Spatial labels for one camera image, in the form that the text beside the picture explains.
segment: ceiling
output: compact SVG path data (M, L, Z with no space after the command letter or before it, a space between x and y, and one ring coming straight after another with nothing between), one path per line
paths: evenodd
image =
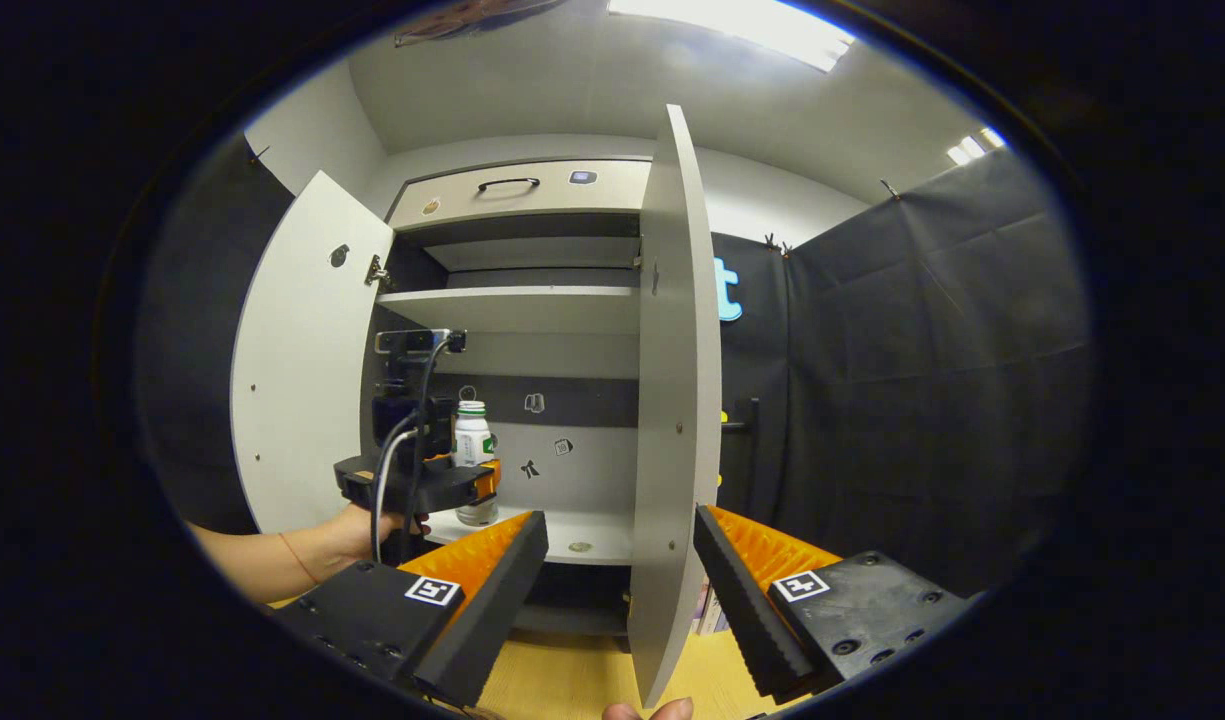
M982 126L937 88L856 40L829 73L740 38L608 15L567 0L514 24L350 58L385 149L489 136L654 138L676 102L697 146L812 178L867 202L952 168Z

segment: black handle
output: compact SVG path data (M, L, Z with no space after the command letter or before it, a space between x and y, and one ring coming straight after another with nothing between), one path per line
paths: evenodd
M501 182L530 182L533 187L538 187L540 184L539 179L535 178L508 178L503 179L502 181L479 182L479 192L488 190L489 184L501 184Z

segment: black cable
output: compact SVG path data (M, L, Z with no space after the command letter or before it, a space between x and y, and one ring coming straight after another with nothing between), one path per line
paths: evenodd
M425 361L424 373L421 373L421 392L417 397L420 400L420 405L417 405L417 447L412 452L412 484L407 486L407 503L403 506L403 542L398 542L398 564L407 562L407 544L412 541L412 523L417 520L417 482L420 482L425 464L425 459L421 457L425 456L425 394L430 387L430 373L434 373L434 359L439 356L440 351L443 351L450 342L452 342L451 336L434 347L429 360Z
M405 429L407 425L410 425L412 420L414 420L414 419L417 419L417 410L412 410L412 413L408 413L405 418L403 418L402 420L399 420L398 424L396 424L393 426L393 429L391 429L390 432L385 435L385 442L380 443L380 457L376 459L376 471L372 475L372 487L371 487L372 509L370 512L370 516L371 516L371 547L374 550L374 555L376 555L376 557L374 557L374 560L376 562L380 562L380 551L379 551L379 547L380 547L380 538L379 538L380 536L380 528L379 528L380 512L379 512L379 509L380 509L380 503L383 502L383 497L380 497L380 486L382 486L382 482L380 482L380 480L382 480L385 473L388 473L388 470L390 470L388 467L387 467L388 464L387 464L387 462L385 462L385 459L387 459L387 457L390 457L392 454L392 452L394 451L394 448L391 447L391 446L396 441L396 438L398 438L398 433L403 432L403 429Z

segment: drawer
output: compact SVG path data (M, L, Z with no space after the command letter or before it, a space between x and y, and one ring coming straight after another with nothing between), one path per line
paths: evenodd
M639 213L652 160L539 160L408 182L390 225L549 213ZM586 173L593 182L575 182Z

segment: white bottle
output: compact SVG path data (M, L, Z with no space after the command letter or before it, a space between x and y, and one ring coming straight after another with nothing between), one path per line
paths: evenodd
M488 429L488 405L480 400L462 400L452 427L452 464L480 465L496 459L497 441ZM497 498L479 504L462 504L456 509L457 520L479 528L497 519Z

